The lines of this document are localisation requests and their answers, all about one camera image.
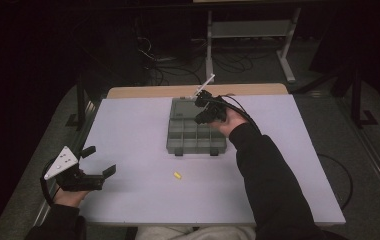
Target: black sleeve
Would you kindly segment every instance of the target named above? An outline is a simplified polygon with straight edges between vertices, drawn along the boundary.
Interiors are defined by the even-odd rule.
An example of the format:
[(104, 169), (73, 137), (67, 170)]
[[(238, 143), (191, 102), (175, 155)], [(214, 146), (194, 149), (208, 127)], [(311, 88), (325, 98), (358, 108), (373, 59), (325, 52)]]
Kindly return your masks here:
[(75, 240), (78, 208), (54, 204), (43, 224), (33, 227), (25, 240)]
[(256, 222), (256, 239), (325, 239), (274, 142), (248, 123), (229, 136)]

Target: white table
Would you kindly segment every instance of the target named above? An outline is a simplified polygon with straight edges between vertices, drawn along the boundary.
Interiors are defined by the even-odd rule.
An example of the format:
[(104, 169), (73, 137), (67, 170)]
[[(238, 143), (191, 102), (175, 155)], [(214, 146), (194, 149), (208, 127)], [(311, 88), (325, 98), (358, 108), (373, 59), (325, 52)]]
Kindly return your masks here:
[[(342, 224), (339, 208), (292, 95), (235, 97), (281, 150), (319, 225)], [(81, 161), (88, 174), (117, 164), (81, 206), (89, 222), (135, 225), (254, 225), (228, 142), (225, 154), (176, 157), (166, 149), (171, 97), (105, 99)], [(174, 177), (179, 172), (182, 179)]]

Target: person's left hand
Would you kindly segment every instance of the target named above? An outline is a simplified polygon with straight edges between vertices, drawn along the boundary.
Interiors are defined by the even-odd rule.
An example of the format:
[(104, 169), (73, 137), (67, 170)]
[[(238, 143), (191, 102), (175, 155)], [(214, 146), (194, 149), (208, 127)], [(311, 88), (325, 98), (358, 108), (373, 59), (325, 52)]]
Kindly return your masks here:
[(69, 192), (63, 191), (62, 188), (56, 193), (53, 201), (55, 204), (78, 207), (81, 201), (87, 196), (90, 191)]

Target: small yellow block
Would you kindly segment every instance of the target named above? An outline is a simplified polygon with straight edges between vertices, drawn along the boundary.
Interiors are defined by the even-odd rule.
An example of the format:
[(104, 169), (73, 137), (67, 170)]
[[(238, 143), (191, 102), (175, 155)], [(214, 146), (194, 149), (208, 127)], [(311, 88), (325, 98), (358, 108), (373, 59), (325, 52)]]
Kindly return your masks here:
[(181, 179), (181, 175), (178, 172), (174, 172), (174, 177), (177, 179)]

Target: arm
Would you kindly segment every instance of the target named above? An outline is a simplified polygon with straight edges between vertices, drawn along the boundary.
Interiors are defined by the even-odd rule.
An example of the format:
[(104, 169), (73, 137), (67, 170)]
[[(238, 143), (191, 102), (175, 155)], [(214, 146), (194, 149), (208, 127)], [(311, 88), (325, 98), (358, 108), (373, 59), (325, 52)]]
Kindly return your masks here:
[(85, 220), (78, 216), (79, 204), (88, 192), (65, 192), (59, 189), (55, 204), (41, 226), (33, 227), (25, 240), (75, 240), (83, 230)]
[(268, 136), (228, 109), (225, 123), (210, 125), (228, 136), (237, 149), (237, 166), (244, 177), (257, 239), (325, 239), (296, 177)]

